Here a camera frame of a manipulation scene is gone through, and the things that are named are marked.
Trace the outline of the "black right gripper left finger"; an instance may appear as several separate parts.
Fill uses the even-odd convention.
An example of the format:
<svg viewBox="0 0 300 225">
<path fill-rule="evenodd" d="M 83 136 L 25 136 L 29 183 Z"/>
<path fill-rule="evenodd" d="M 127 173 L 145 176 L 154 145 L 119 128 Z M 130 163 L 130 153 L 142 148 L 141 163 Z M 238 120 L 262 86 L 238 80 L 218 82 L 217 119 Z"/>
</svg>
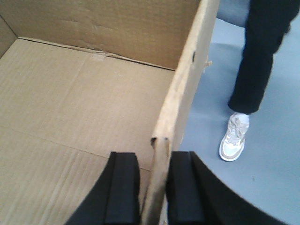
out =
<svg viewBox="0 0 300 225">
<path fill-rule="evenodd" d="M 67 225 L 140 223 L 140 173 L 135 153 L 111 152 L 95 185 Z"/>
</svg>

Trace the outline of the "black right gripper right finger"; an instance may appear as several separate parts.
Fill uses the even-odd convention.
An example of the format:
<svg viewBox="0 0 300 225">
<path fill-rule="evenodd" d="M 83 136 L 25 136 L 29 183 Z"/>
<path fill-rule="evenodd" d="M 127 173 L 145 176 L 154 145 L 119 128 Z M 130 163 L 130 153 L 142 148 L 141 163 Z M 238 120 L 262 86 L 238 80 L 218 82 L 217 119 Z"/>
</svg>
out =
<svg viewBox="0 0 300 225">
<path fill-rule="evenodd" d="M 170 225 L 281 225 L 233 192 L 193 151 L 174 151 L 166 182 Z"/>
</svg>

